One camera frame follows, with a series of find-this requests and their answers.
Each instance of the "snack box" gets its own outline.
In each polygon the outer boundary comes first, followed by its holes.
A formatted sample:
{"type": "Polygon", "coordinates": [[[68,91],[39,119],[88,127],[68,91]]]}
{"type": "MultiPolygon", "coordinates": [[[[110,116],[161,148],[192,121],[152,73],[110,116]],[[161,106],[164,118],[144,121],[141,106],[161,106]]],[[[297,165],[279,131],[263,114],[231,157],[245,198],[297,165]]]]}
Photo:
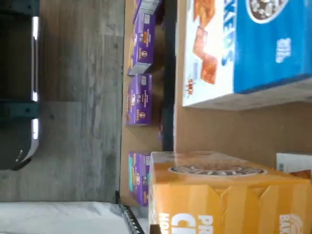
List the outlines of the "snack box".
{"type": "Polygon", "coordinates": [[[129,188],[132,196],[141,206],[148,205],[150,155],[145,153],[129,153],[129,188]]]}
{"type": "Polygon", "coordinates": [[[139,13],[145,13],[153,15],[159,6],[161,5],[161,0],[135,0],[135,15],[133,21],[136,21],[137,15],[139,13]]]}
{"type": "Polygon", "coordinates": [[[152,123],[152,75],[135,75],[128,86],[127,125],[152,123]]]}
{"type": "Polygon", "coordinates": [[[143,74],[153,63],[156,16],[137,15],[130,40],[128,75],[143,74]]]}
{"type": "Polygon", "coordinates": [[[281,172],[311,180],[312,155],[277,153],[276,168],[281,172]]]}
{"type": "Polygon", "coordinates": [[[312,0],[190,0],[186,14],[183,106],[244,110],[312,96],[312,0]]]}
{"type": "Polygon", "coordinates": [[[152,153],[149,223],[161,233],[311,234],[310,181],[216,152],[152,153]]]}

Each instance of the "cracker image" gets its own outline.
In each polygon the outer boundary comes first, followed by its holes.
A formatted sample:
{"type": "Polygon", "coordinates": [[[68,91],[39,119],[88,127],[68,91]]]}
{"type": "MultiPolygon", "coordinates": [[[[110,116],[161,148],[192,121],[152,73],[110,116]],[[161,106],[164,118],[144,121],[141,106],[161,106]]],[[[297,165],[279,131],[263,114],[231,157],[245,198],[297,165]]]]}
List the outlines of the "cracker image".
{"type": "Polygon", "coordinates": [[[202,0],[194,0],[194,20],[198,17],[202,0]]]}
{"type": "Polygon", "coordinates": [[[201,70],[201,79],[209,84],[215,84],[215,74],[218,61],[215,57],[205,54],[203,68],[201,70]]]}
{"type": "Polygon", "coordinates": [[[194,1],[194,20],[200,17],[200,26],[205,28],[215,15],[214,0],[195,0],[194,1]]]}
{"type": "Polygon", "coordinates": [[[312,179],[311,177],[311,170],[303,170],[298,172],[290,172],[291,175],[301,177],[304,179],[312,179]]]}
{"type": "Polygon", "coordinates": [[[202,27],[197,28],[196,32],[196,39],[193,47],[193,53],[200,57],[201,59],[204,59],[204,47],[207,43],[207,36],[208,32],[203,29],[202,27]]]}

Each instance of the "black chair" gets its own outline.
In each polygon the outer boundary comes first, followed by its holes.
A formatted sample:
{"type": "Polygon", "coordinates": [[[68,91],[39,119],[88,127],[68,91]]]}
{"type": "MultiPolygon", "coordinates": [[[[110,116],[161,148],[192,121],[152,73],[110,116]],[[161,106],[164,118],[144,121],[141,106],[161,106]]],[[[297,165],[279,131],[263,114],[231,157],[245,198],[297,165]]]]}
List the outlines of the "black chair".
{"type": "Polygon", "coordinates": [[[19,170],[39,145],[39,0],[0,1],[0,170],[19,170]]]}

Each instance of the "cookie image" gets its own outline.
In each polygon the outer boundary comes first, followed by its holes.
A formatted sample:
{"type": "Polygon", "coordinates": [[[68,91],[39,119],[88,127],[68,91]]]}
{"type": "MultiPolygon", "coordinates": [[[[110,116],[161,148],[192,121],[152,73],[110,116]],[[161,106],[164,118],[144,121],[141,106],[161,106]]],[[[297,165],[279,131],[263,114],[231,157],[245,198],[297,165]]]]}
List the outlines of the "cookie image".
{"type": "Polygon", "coordinates": [[[205,54],[203,68],[201,71],[201,79],[209,84],[215,84],[217,64],[218,61],[215,57],[205,54]]]}
{"type": "Polygon", "coordinates": [[[247,0],[247,11],[256,23],[268,23],[275,19],[289,0],[247,0]]]}
{"type": "Polygon", "coordinates": [[[196,32],[196,39],[193,47],[193,53],[200,57],[201,59],[204,59],[204,47],[207,43],[207,36],[208,32],[203,29],[202,27],[197,28],[196,32]]]}
{"type": "Polygon", "coordinates": [[[194,20],[199,16],[200,26],[205,28],[215,15],[214,0],[194,1],[194,20]]]}
{"type": "Polygon", "coordinates": [[[169,169],[170,172],[181,173],[181,174],[194,174],[194,175],[207,175],[207,176],[247,176],[266,174],[267,171],[262,168],[254,168],[250,166],[239,166],[239,165],[228,165],[222,167],[221,165],[215,165],[212,167],[198,167],[194,166],[182,166],[172,167],[169,169]]]}

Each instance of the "orange cracker box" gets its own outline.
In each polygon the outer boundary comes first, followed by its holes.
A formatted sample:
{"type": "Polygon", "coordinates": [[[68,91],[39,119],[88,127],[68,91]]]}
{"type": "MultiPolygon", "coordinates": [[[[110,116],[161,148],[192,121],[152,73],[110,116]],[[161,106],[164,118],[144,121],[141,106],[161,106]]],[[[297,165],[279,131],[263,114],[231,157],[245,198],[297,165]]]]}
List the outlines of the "orange cracker box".
{"type": "Polygon", "coordinates": [[[152,153],[149,222],[162,234],[310,234],[310,181],[216,152],[152,153]]]}

